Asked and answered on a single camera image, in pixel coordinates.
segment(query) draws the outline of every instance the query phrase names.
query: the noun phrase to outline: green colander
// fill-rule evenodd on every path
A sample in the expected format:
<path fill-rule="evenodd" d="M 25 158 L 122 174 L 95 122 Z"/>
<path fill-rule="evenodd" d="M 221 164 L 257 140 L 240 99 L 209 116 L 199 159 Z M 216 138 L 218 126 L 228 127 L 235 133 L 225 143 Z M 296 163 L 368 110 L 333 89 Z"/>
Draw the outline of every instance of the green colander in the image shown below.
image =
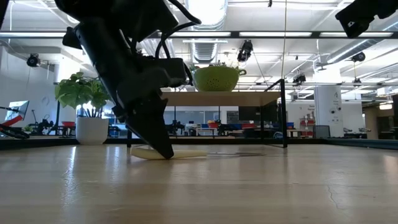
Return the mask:
<path fill-rule="evenodd" d="M 232 91 L 239 76 L 245 74 L 246 70 L 223 66 L 199 68 L 193 74 L 193 84 L 198 91 Z"/>

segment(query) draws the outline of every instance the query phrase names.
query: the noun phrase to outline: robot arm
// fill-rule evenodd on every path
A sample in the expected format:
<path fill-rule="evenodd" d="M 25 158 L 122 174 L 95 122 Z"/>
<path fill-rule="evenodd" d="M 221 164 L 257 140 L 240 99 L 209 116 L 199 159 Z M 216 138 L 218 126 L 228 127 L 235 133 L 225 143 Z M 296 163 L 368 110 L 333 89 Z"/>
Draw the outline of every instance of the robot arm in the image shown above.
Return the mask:
<path fill-rule="evenodd" d="M 163 0 L 55 2 L 60 10 L 80 21 L 67 29 L 63 44 L 87 53 L 114 101 L 118 120 L 170 159 L 174 152 L 163 119 L 167 99 L 161 98 L 160 88 L 187 84 L 187 77 L 191 83 L 192 77 L 182 59 L 143 57 L 136 52 L 136 43 L 160 30 L 160 44 L 164 44 L 173 32 L 200 24 L 200 20 L 176 0 L 171 2 L 192 22 L 177 26 Z"/>

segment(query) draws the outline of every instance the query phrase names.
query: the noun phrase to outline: ceiling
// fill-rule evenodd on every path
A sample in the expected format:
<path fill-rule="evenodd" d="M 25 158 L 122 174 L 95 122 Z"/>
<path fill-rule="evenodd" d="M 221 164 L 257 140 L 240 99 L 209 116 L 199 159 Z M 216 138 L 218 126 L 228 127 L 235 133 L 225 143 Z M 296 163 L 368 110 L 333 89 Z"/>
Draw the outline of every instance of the ceiling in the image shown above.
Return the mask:
<path fill-rule="evenodd" d="M 228 9 L 223 30 L 321 30 L 321 31 L 342 31 L 340 23 L 335 19 L 335 14 L 352 1 L 345 0 L 287 0 L 287 13 L 285 15 L 285 1 L 274 0 L 272 7 L 267 7 L 268 2 L 253 0 L 229 0 Z M 173 13 L 180 23 L 187 22 L 186 18 L 176 8 L 172 8 Z M 369 31 L 382 31 L 382 25 L 387 21 L 398 21 L 398 16 L 391 16 L 388 19 L 375 19 L 370 26 Z M 55 8 L 53 1 L 41 0 L 23 0 L 10 2 L 4 24 L 1 30 L 14 31 L 65 31 L 68 26 L 75 24 L 68 20 L 67 16 Z M 182 57 L 187 63 L 192 62 L 190 46 L 184 44 L 183 39 L 173 39 L 172 45 L 176 56 Z M 275 82 L 281 77 L 287 76 L 288 80 L 297 74 L 297 71 L 290 73 L 306 60 L 314 59 L 316 55 L 327 55 L 350 44 L 354 40 L 347 39 L 253 39 L 254 54 L 247 63 L 238 64 L 236 53 L 243 43 L 243 39 L 228 39 L 228 43 L 220 44 L 218 49 L 218 59 L 227 62 L 230 65 L 239 65 L 247 70 L 248 74 L 241 77 L 240 90 L 261 90 L 264 87 L 245 85 L 244 83 Z M 41 50 L 51 48 L 62 49 L 67 52 L 68 57 L 72 56 L 76 61 L 89 67 L 87 57 L 81 50 L 71 49 L 62 45 L 60 39 L 12 39 L 10 43 L 15 51 L 24 52 L 27 47 L 30 50 Z M 398 56 L 398 40 L 384 40 L 363 52 L 366 54 L 366 60 L 356 65 L 356 75 L 369 74 L 395 63 L 393 58 Z M 53 53 L 46 54 L 46 60 L 56 63 L 59 57 L 65 54 Z M 342 80 L 352 82 L 355 76 L 352 62 L 340 62 L 339 67 Z M 314 73 L 312 67 L 302 71 L 307 77 L 307 81 L 312 79 Z M 397 70 L 388 70 L 380 73 L 366 82 L 382 82 L 384 80 L 393 80 L 398 78 Z M 374 87 L 362 89 L 362 93 L 370 92 Z M 303 93 L 311 92 L 309 88 Z"/>

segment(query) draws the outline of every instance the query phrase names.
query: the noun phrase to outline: flat yellow object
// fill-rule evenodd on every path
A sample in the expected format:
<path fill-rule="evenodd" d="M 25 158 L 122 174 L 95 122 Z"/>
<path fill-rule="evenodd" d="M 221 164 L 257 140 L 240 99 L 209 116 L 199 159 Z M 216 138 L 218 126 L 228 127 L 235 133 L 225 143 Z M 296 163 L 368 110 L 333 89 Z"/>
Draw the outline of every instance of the flat yellow object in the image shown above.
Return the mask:
<path fill-rule="evenodd" d="M 130 148 L 130 155 L 138 157 L 140 159 L 148 159 L 148 160 L 165 159 L 155 149 L 143 149 L 140 147 Z M 189 157 L 202 157 L 202 156 L 207 156 L 207 152 L 202 150 L 177 150 L 174 151 L 174 156 L 171 159 L 183 159 Z"/>

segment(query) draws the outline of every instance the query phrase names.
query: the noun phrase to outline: white planter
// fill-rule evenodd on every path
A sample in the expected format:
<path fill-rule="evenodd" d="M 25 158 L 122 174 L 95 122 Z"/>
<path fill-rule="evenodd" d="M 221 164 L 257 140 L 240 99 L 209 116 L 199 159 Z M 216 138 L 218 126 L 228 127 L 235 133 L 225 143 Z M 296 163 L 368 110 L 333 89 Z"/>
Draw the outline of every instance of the white planter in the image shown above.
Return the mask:
<path fill-rule="evenodd" d="M 108 119 L 77 118 L 76 139 L 83 145 L 100 145 L 108 137 Z"/>

